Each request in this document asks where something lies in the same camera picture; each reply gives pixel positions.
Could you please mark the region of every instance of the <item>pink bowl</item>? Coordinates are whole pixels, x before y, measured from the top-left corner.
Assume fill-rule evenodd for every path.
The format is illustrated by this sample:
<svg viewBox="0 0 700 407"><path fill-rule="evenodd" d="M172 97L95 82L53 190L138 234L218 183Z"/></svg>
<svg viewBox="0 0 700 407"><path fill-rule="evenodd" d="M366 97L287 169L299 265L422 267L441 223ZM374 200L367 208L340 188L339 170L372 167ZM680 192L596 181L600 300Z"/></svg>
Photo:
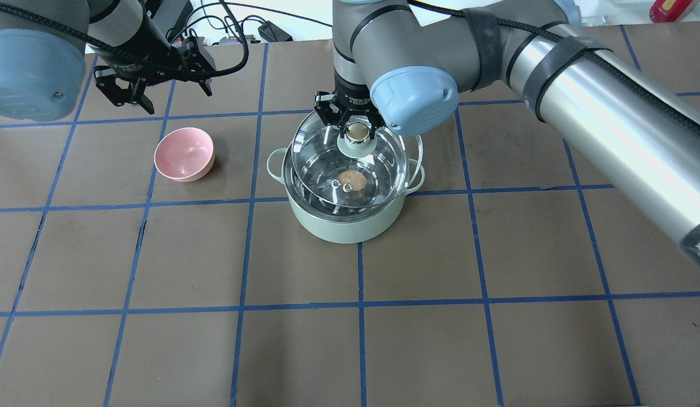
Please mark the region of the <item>pink bowl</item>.
<svg viewBox="0 0 700 407"><path fill-rule="evenodd" d="M207 175L214 160L212 137L196 127L172 131L154 150L157 171L180 183L196 181Z"/></svg>

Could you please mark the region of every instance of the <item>power adapter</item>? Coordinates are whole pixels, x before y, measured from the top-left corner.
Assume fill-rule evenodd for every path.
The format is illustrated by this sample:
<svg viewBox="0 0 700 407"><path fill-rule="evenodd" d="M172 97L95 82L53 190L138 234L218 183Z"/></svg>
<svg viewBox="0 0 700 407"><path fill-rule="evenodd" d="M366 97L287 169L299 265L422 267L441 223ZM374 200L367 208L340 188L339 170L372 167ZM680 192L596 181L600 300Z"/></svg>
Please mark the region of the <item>power adapter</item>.
<svg viewBox="0 0 700 407"><path fill-rule="evenodd" d="M282 28L279 28L272 21L265 21L264 24L257 28L260 37L264 38L268 43L292 41L292 36L286 33Z"/></svg>

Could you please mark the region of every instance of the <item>lid knob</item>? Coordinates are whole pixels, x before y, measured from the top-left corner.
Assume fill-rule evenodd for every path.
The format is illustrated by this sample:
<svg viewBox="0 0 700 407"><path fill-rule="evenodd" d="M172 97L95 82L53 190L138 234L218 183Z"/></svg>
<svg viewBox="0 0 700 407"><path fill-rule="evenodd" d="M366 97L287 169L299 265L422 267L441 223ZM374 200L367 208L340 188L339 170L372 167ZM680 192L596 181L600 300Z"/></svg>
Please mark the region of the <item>lid knob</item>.
<svg viewBox="0 0 700 407"><path fill-rule="evenodd" d="M345 135L352 142L363 142L370 137L370 127L363 123L355 122L348 125L347 129L345 129Z"/></svg>

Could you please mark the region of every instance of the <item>black cable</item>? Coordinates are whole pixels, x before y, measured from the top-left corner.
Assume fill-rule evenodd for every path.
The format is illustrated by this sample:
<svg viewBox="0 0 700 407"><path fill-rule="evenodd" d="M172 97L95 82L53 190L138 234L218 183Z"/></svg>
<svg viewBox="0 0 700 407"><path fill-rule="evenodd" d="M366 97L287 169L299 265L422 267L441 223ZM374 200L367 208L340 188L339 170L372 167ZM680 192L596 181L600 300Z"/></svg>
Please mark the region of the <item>black cable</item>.
<svg viewBox="0 0 700 407"><path fill-rule="evenodd" d="M240 33L240 39L243 42L243 50L244 50L244 55L242 57L242 60L239 62L239 64L227 68L225 70L215 70L213 72L194 72L190 70L178 70L176 68L172 67L167 67L164 64L158 64L156 62L148 61L144 58L137 57L134 54L130 54L126 51L123 51L123 49L118 49L114 46L110 46L109 44L105 43L104 41L100 41L99 39L96 39L92 36L89 36L88 34L82 33L81 31L78 31L76 29L73 29L67 25L63 25L61 23L58 23L57 21L50 20L48 18L45 18L44 16L37 15L35 13L32 13L31 11L28 10L23 10L20 7L14 7L11 5L7 5L6 3L1 3L0 2L0 12L6 13L8 15L12 16L17 16L17 18L22 18L24 20L29 20L32 21L33 23L38 23L40 25L44 25L48 28L52 28L53 30L56 30L60 33L68 34L69 36L72 36L74 38L78 38L81 41L84 41L85 43L89 43L92 46L95 46L99 49L102 49L104 51L109 51L113 54L115 54L117 57L121 57L129 62L133 62L135 64L140 64L140 65L146 65L150 68L153 68L154 70L157 70L158 72L165 72L168 74L174 75L176 79L179 80L192 80L192 81L200 81L200 80L206 80L211 77L220 77L224 75L229 75L231 73L237 72L240 69L244 67L244 65L247 64L247 59L249 59L249 47L247 46L247 39L244 38L244 33Z"/></svg>
<svg viewBox="0 0 700 407"><path fill-rule="evenodd" d="M464 17L463 11L427 5L427 3L418 2L418 0L408 0L408 4L424 8L425 10L435 11L444 15L461 16L461 18ZM564 37L562 36L558 36L557 34L551 33L550 31L534 27L533 25L519 23L518 21L504 20L502 18L497 18L496 20L498 22L498 25L502 25L509 28L515 28L517 30L528 31L529 33L534 33L537 36L541 36L556 43L564 39ZM657 109L660 109L660 111L662 111L663 113L668 114L668 116L670 116L673 120L680 124L680 126L690 129L692 132L696 133L697 136L700 137L699 123L692 120L691 118L688 118L686 114L678 111L677 109L674 109L673 106L670 106L668 103L660 99L654 93L651 93L644 86L639 85L639 83L636 80L633 80L631 77L626 76L626 74L614 67L608 61L606 61L602 57L599 57L598 54L595 53L595 51L587 49L583 52L584 57L586 57L588 60L596 64L601 69L605 70L609 75L611 75L616 80L624 84L627 88L635 92L639 97L647 101L649 104L655 106Z"/></svg>
<svg viewBox="0 0 700 407"><path fill-rule="evenodd" d="M229 19L232 20L232 23L237 28L237 33L239 34L239 42L242 44L242 60L240 64L242 67L244 67L244 65L247 64L247 60L249 59L249 46L247 45L247 37L244 36L244 30L242 29L242 26L239 25L239 23L237 23L237 18L235 18L234 14L232 14L232 11L229 10L227 2L225 2L225 0L219 0L219 2L221 3L222 7L224 7L224 11L227 13L227 16L229 16Z"/></svg>
<svg viewBox="0 0 700 407"><path fill-rule="evenodd" d="M164 34L164 39L166 39L166 41L169 41L169 34L171 34L172 31L176 31L176 28L172 27L172 28L168 29L167 32Z"/></svg>
<svg viewBox="0 0 700 407"><path fill-rule="evenodd" d="M244 23L247 21L255 21L255 23L260 23L260 24L267 24L267 20L262 18L261 16L258 15L248 15L246 18L243 18L242 21L239 21L239 25L242 26L242 30L244 30ZM275 34L275 29L272 28L272 25L267 24L267 28L270 29L272 32L272 37L277 41L277 34Z"/></svg>
<svg viewBox="0 0 700 407"><path fill-rule="evenodd" d="M321 24L321 25L324 25L326 27L332 27L332 24L327 24L327 23L324 23L324 21L315 20L314 18L309 18L308 16L294 15L293 13L288 13L287 11L275 10L274 8L260 7L260 6L254 6L254 5L245 5L245 3L224 2L222 0L220 0L220 2L217 2L217 3L208 3L207 5L200 5L199 7L195 8L192 11L190 16L192 16L197 11L203 10L205 7L212 7L212 6L216 6L216 5L221 5L221 3L226 3L227 5L230 5L230 6L249 7L249 8L256 8L257 10L270 11L270 12L278 13L281 15L293 16L294 18L299 18L301 20L312 21L312 23Z"/></svg>
<svg viewBox="0 0 700 407"><path fill-rule="evenodd" d="M171 41L169 41L169 43L170 43L170 44L171 44L171 43L174 43L174 41L176 41L176 39L179 38L180 34L187 32L187 30L194 30L194 28L192 28L192 26L194 26L195 24L199 23L200 21L203 21L203 20L210 20L210 19L212 19L212 18L216 18L217 20L220 20L221 23L222 23L222 25L223 25L223 27L218 28L218 30L224 30L225 33L227 33L227 35L229 35L229 30L228 30L229 27L227 27L227 25L226 25L226 23L225 23L224 20L222 20L221 18L219 18L218 16L215 16L215 15L205 15L205 16L200 16L200 18L198 18L197 20L192 21L191 23L185 25L184 28L182 28L182 30L179 31L179 33L177 33L176 36L174 36L174 38L171 39Z"/></svg>
<svg viewBox="0 0 700 407"><path fill-rule="evenodd" d="M200 5L202 5L202 6L205 5L205 0L200 0ZM203 15L206 16L206 15L207 15L207 10L205 10L204 8L202 8L202 13L203 13ZM227 26L227 25L224 23L224 20L222 20L222 27L215 27L215 26L212 24L212 20L208 21L208 23L210 24L210 27L211 27L211 28L214 28L215 30L222 30L222 29L224 29L224 30L226 31L226 26Z"/></svg>
<svg viewBox="0 0 700 407"><path fill-rule="evenodd" d="M228 15L224 16L224 23L227 25L227 28L229 28L229 31L230 31L230 33L232 33L234 38L239 38L238 34L235 33L234 30L232 29L232 20L227 21L228 19L229 19Z"/></svg>

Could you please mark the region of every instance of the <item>red object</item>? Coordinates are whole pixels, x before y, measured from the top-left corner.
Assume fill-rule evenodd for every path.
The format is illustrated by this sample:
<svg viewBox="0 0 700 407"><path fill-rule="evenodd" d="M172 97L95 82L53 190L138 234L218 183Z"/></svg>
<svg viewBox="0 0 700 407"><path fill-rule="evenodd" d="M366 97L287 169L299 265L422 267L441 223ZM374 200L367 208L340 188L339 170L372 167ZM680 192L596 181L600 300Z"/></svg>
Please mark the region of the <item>red object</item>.
<svg viewBox="0 0 700 407"><path fill-rule="evenodd" d="M649 10L649 17L655 23L681 20L698 2L699 0L656 0Z"/></svg>

